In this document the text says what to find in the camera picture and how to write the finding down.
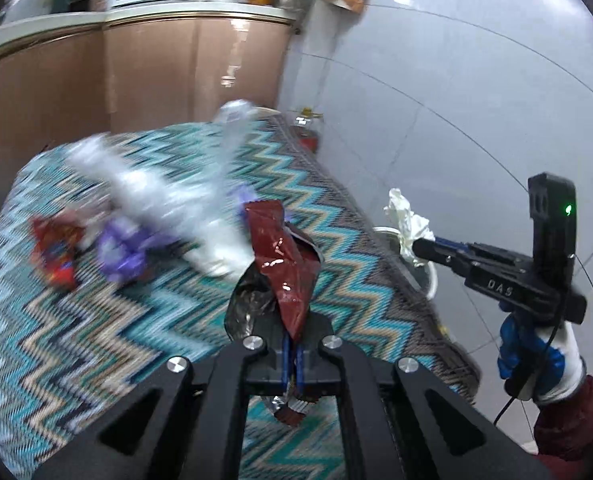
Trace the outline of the right hand blue white glove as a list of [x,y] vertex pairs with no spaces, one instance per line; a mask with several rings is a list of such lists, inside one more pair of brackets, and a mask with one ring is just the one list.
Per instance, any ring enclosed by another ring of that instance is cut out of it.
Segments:
[[500,326],[500,377],[509,380],[517,370],[525,370],[527,378],[521,378],[519,384],[528,386],[529,397],[537,405],[574,394],[586,378],[587,367],[573,324],[562,321],[558,326],[539,327],[520,313],[511,312],[509,304],[499,307],[508,312]]

